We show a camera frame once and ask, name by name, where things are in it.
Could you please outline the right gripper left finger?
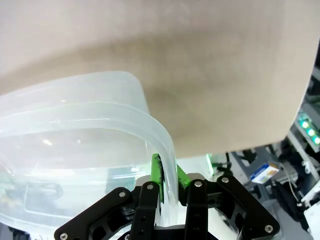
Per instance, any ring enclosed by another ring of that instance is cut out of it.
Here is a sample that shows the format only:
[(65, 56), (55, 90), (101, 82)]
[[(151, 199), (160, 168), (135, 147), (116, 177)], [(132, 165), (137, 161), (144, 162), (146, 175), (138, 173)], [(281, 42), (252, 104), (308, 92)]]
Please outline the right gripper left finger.
[(151, 158), (151, 174), (132, 191), (117, 187), (54, 232), (56, 240), (109, 240), (127, 226), (122, 240), (151, 239), (164, 200), (164, 170), (159, 154)]

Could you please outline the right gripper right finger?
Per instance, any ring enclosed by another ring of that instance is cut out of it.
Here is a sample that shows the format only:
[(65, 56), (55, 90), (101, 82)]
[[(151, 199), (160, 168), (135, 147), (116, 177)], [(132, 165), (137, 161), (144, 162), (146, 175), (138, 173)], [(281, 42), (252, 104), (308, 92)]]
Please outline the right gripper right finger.
[(191, 179), (177, 167), (179, 202), (187, 207), (186, 240), (213, 240), (209, 233), (209, 209), (221, 213), (239, 240), (270, 240), (280, 232), (279, 222), (232, 175), (215, 182)]

